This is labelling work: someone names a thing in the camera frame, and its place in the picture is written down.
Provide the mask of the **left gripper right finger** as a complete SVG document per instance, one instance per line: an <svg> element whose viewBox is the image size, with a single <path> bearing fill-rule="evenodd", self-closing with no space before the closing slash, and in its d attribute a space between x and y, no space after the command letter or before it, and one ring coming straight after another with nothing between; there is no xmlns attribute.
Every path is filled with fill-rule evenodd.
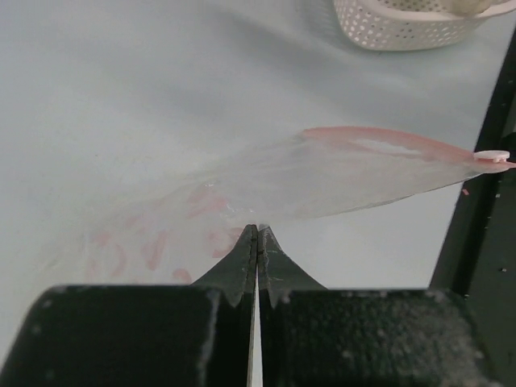
<svg viewBox="0 0 516 387"><path fill-rule="evenodd" d="M493 386L464 300L436 289L327 289L258 234L266 386Z"/></svg>

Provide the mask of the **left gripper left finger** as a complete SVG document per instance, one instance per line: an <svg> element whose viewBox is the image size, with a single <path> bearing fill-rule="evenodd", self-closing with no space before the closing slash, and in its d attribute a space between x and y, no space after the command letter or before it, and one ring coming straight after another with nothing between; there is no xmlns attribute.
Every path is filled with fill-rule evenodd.
<svg viewBox="0 0 516 387"><path fill-rule="evenodd" d="M15 340L18 386L248 386L256 228L191 285L62 285Z"/></svg>

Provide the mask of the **clear zip top bag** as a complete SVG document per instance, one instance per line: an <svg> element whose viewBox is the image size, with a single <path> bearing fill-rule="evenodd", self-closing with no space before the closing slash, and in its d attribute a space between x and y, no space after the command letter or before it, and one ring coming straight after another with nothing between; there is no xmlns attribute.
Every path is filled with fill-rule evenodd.
<svg viewBox="0 0 516 387"><path fill-rule="evenodd" d="M306 129L126 200L82 236L81 279L187 284L249 224L383 206L514 166L507 151L472 152L404 131Z"/></svg>

